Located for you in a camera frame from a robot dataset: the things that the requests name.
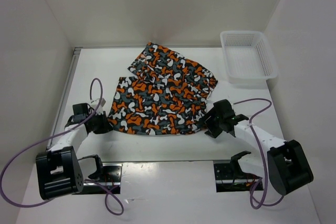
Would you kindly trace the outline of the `orange camouflage shorts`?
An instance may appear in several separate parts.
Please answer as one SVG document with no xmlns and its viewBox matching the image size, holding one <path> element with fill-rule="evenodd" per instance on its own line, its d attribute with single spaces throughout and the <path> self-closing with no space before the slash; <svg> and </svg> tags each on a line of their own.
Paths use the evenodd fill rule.
<svg viewBox="0 0 336 224">
<path fill-rule="evenodd" d="M 214 74 L 179 52 L 149 42 L 119 78 L 108 121 L 136 135 L 189 135 L 203 129 Z"/>
</svg>

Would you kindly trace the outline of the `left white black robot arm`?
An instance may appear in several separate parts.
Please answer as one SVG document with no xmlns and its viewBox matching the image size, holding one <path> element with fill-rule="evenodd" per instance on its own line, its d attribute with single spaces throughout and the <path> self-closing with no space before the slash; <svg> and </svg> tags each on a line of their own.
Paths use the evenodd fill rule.
<svg viewBox="0 0 336 224">
<path fill-rule="evenodd" d="M 106 112 L 98 101 L 75 104 L 74 114 L 69 118 L 65 131 L 58 142 L 49 150 L 36 156 L 39 194 L 43 200 L 82 192 L 85 179 L 101 181 L 105 175 L 101 158 L 91 154 L 78 158 L 80 145 L 93 134 L 104 134 L 113 130 Z"/>
</svg>

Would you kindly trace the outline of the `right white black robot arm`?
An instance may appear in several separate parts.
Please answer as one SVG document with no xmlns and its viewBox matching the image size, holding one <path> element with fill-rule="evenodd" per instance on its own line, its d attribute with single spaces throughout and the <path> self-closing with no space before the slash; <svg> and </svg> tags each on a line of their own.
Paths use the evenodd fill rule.
<svg viewBox="0 0 336 224">
<path fill-rule="evenodd" d="M 285 196 L 314 180 L 313 172 L 301 144 L 275 137 L 252 123 L 253 117 L 236 114 L 232 104 L 217 101 L 201 119 L 206 135 L 217 138 L 225 132 L 249 144 L 260 152 L 257 161 L 251 151 L 242 151 L 230 159 L 230 172 L 234 178 L 253 174 Z"/>
</svg>

